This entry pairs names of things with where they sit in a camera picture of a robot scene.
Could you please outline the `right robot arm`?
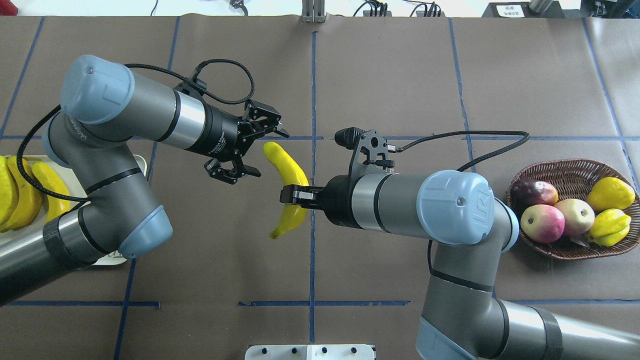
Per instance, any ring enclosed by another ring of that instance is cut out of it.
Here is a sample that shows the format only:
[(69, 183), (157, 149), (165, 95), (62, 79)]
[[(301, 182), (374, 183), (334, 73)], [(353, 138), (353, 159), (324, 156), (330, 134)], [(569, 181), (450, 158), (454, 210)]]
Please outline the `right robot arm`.
[(634, 333), (494, 298), (500, 257), (520, 225), (477, 173), (339, 175), (325, 186), (286, 184), (279, 200), (338, 226), (438, 244), (416, 338), (425, 360), (639, 358)]

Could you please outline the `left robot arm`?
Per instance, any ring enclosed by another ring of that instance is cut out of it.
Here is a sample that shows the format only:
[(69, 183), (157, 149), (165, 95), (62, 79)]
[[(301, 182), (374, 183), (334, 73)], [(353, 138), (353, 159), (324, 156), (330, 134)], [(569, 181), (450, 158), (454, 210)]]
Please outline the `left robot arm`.
[(281, 114), (252, 100), (253, 91), (238, 100), (244, 104), (241, 116), (206, 103), (208, 96), (231, 104), (198, 78), (215, 62), (201, 62), (189, 77), (90, 54), (71, 64), (59, 104), (41, 121), (42, 145), (51, 160), (73, 171), (86, 196), (70, 197), (81, 206), (41, 230), (2, 244), (2, 306), (114, 251), (135, 259), (173, 235), (128, 140), (138, 137), (206, 156), (208, 175), (231, 185), (261, 176), (243, 162), (249, 148), (269, 133), (290, 135)]

